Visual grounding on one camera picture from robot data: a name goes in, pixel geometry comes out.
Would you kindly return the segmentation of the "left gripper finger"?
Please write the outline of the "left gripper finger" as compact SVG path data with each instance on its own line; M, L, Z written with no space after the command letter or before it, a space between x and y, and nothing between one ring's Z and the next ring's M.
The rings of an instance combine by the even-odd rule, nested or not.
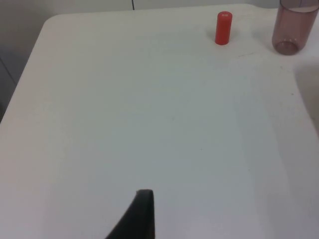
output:
M155 239L155 204L151 189L136 192L134 199L108 239Z

